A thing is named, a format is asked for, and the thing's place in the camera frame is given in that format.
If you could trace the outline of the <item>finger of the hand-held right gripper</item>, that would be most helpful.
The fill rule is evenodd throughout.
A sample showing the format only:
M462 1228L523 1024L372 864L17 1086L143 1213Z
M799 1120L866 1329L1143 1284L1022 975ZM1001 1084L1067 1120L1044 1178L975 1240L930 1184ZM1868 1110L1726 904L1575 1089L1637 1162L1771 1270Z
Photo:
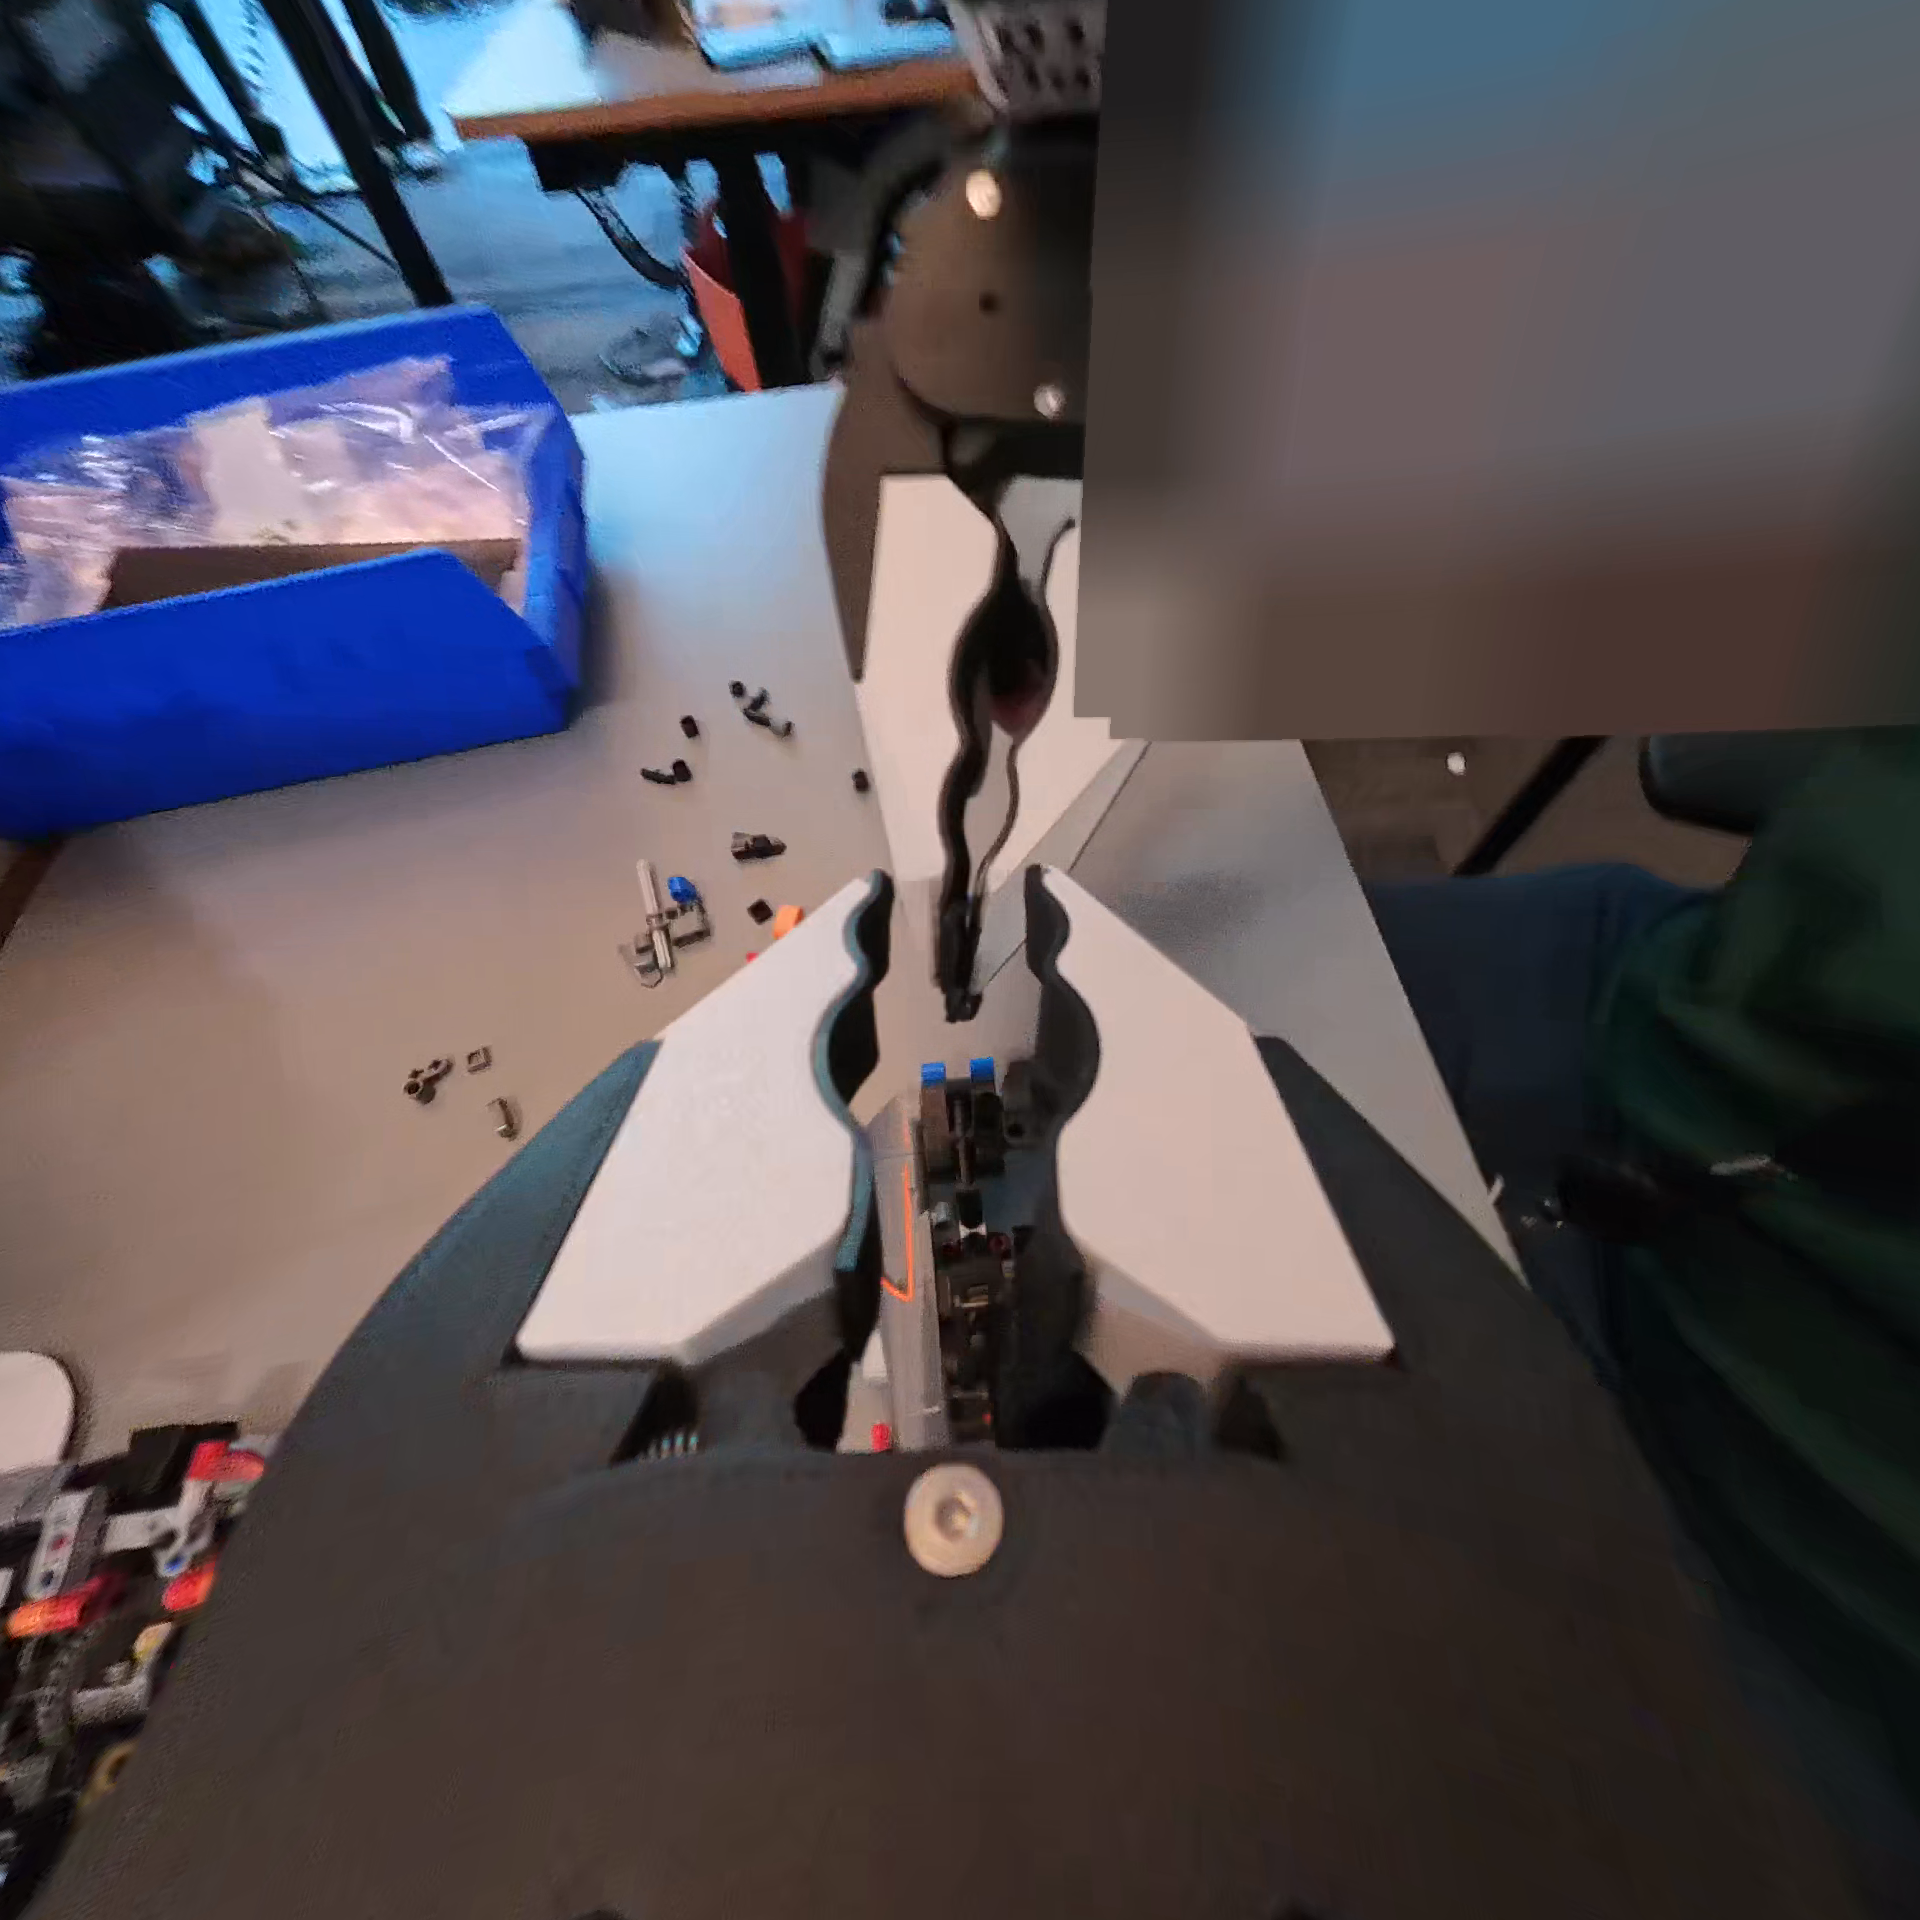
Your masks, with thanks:
M882 480L857 710L891 876L908 904L932 904L941 892L941 790L963 745L953 657L997 567L997 530L953 480Z
M1053 666L1038 722L1005 756L1012 822L988 864L991 888L1036 860L1070 869L1146 753L1146 740L1121 736L1110 717L1074 709L1082 503L1078 481L1025 474L998 508L1022 583L1047 612Z

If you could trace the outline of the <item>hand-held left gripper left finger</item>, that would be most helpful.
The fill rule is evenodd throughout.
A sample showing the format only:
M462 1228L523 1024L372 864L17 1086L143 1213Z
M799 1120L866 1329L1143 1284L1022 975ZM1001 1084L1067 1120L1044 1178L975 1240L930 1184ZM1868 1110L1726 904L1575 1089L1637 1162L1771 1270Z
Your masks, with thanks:
M853 1105L879 1057L894 904L884 871L850 880L647 1049L517 1359L759 1380L805 1445L838 1445L879 1302Z

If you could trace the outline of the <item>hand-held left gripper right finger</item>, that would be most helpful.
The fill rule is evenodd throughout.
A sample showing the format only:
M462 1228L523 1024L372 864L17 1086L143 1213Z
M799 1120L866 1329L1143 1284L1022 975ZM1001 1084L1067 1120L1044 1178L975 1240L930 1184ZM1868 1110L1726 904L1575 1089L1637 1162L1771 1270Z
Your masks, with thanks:
M1205 1414L1397 1337L1260 1036L1065 871L1025 876L1041 990L1025 1445L1087 1449L1143 1383Z

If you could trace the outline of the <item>scattered loose lego pieces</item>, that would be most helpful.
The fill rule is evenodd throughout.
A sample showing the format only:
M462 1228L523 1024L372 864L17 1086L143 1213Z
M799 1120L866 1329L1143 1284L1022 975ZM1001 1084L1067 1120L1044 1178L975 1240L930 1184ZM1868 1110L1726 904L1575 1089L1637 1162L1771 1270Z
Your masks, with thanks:
M773 737L793 736L793 722L773 710L773 695L767 687L749 689L743 678L734 678L727 685L727 695L748 727L761 729ZM679 717L679 729L685 740L701 737L699 722L691 713ZM643 762L639 778L650 785L681 785L693 781L693 769L685 759L673 759L660 765ZM865 767L853 769L853 789L857 796L866 796L874 789ZM734 864L763 864L782 857L783 852L787 840L770 832L731 832L730 836L730 857ZM636 885L639 898L639 932L629 943L617 946L617 954L621 967L644 990L655 990L676 972L679 952L684 948L705 943L714 937L714 917L705 892L693 877L684 873L660 877L659 865L647 857L636 860ZM749 918L756 925L773 925L775 937L783 937L799 924L803 912L795 904L770 908L767 902L754 902L749 908ZM463 1071L483 1071L489 1065L489 1047L473 1047L463 1055ZM407 1071L399 1089L409 1101L430 1105L438 1096L442 1084L450 1079L452 1068L454 1061L450 1055L430 1057ZM521 1121L509 1098L498 1096L491 1112L497 1112L497 1132L501 1137L518 1137Z

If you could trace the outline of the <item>person's blue jeans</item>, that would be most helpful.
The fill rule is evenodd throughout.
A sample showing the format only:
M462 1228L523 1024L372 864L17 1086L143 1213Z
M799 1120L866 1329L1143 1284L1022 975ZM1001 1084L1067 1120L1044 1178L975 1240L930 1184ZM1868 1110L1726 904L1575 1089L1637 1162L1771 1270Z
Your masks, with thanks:
M1569 1160L1613 1142L1598 1007L1634 941L1709 892L1625 864L1363 887L1523 1278L1613 1378L1617 1256L1565 1221Z

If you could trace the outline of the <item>wooden edged desk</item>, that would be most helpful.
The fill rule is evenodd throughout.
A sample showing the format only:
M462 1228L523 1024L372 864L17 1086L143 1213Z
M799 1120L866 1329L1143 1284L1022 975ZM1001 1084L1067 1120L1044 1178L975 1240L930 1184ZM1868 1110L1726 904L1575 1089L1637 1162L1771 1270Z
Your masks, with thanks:
M509 4L443 96L463 141L513 140L541 191L606 196L636 164L707 164L763 388L810 382L761 157L810 159L900 113L975 104L958 52L838 71L817 54L725 71L681 37L590 33L572 4Z

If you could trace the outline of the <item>blue plastic bin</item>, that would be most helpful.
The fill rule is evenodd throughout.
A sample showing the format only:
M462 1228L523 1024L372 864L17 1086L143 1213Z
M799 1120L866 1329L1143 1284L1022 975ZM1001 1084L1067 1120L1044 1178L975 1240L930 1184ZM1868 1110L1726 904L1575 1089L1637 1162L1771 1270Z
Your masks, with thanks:
M586 456L533 359L481 303L308 327L4 385L4 458L126 433L399 357L452 398L540 414L514 610L442 548L26 625L2 641L2 826L33 844L563 730L586 672Z

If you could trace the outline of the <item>clear plastic bags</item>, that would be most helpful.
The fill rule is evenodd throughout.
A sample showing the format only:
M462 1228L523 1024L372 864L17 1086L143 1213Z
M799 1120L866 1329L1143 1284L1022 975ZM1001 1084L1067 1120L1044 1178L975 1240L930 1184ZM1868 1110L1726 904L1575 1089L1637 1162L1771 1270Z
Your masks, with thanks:
M4 458L6 631L450 553L521 608L550 399L462 405L443 357Z

